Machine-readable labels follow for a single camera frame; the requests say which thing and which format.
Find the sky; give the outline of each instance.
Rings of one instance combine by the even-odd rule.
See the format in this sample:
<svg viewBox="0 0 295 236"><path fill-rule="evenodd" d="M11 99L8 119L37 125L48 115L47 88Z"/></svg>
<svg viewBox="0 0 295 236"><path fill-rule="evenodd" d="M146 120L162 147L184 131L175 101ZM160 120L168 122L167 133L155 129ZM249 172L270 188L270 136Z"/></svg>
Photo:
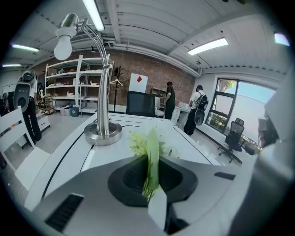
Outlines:
<svg viewBox="0 0 295 236"><path fill-rule="evenodd" d="M227 93L234 94L236 87L227 89ZM275 90L265 88L262 86L239 82L238 94L246 97L253 98L263 103L267 103L268 100L275 94Z"/></svg>

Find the man in black shirt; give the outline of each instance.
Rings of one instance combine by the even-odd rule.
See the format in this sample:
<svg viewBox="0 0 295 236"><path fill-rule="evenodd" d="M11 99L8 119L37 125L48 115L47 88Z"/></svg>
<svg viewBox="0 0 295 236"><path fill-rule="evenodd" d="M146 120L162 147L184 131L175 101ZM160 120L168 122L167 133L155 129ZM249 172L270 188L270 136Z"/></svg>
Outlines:
<svg viewBox="0 0 295 236"><path fill-rule="evenodd" d="M171 119L175 107L175 93L172 87L172 82L167 83L167 92L164 104L166 104L165 119Z"/></svg>

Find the white cloth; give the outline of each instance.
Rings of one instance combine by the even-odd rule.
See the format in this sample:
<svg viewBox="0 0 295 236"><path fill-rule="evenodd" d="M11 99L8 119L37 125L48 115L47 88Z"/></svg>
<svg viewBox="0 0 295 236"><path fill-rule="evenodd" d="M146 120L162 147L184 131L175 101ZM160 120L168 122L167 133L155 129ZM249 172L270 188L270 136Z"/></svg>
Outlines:
<svg viewBox="0 0 295 236"><path fill-rule="evenodd" d="M193 95L190 97L190 100L193 101L192 108L195 107L195 102L198 100L198 98L202 95L205 95L203 90L199 90L198 92L194 92Z"/></svg>
<svg viewBox="0 0 295 236"><path fill-rule="evenodd" d="M31 84L31 89L29 91L29 96L34 98L35 93L37 93L37 80L34 79L34 82Z"/></svg>

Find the brick wall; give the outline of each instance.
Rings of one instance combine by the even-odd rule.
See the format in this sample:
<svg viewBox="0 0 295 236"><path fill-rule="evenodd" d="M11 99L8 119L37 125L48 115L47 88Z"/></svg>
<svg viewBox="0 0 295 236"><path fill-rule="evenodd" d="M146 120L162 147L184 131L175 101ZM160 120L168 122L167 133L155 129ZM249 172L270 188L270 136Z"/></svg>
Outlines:
<svg viewBox="0 0 295 236"><path fill-rule="evenodd" d="M117 90L117 105L125 106L127 104L127 92L129 89L130 77L132 73L148 77L146 93L150 93L152 87L166 89L167 82L171 81L175 90L176 104L179 101L185 103L189 102L195 83L195 77L193 77L192 75L189 75L168 63L153 59L145 55L114 50L110 50L107 53L110 53L111 60L115 62L114 68L119 65L121 65L122 68L125 68L125 70L122 71L123 75L120 77L120 82L123 84L123 87L118 86ZM79 54L83 54L85 58L100 57L98 53L89 53L89 51ZM73 54L67 60L77 59L79 54ZM53 58L47 62L35 66L34 69L36 73L40 75L44 73L46 63L51 65L58 62L59 61L57 59ZM92 82L94 83L99 83L97 77L89 77L89 81L90 80L92 80ZM97 88L88 88L88 95L90 96L96 96L97 92ZM114 104L114 94L115 85L112 85L110 88L110 104Z"/></svg>

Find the lamp base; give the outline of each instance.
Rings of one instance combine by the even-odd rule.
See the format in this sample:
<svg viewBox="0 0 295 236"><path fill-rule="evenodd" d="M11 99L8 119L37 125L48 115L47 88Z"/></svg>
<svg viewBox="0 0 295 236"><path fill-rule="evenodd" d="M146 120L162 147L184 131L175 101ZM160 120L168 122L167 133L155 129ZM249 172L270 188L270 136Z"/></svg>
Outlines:
<svg viewBox="0 0 295 236"><path fill-rule="evenodd" d="M84 129L86 141L96 146L106 146L117 142L122 135L122 126L118 123L109 122L109 134L99 135L97 123L93 122Z"/></svg>

